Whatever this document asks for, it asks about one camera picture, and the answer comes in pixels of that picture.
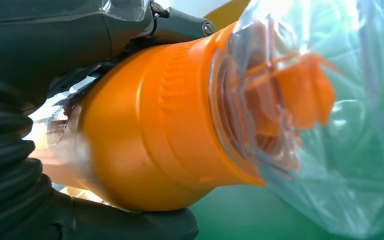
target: clear plastic cover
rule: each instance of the clear plastic cover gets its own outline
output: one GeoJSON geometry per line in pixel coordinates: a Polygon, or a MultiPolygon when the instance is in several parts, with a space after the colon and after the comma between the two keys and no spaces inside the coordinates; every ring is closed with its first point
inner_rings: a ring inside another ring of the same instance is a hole
{"type": "Polygon", "coordinates": [[[220,61],[225,149],[328,231],[384,231],[384,0],[252,0],[220,61]]]}
{"type": "Polygon", "coordinates": [[[41,0],[2,1],[1,21],[53,21],[79,18],[102,13],[104,15],[132,22],[140,22],[150,0],[41,0]]]}

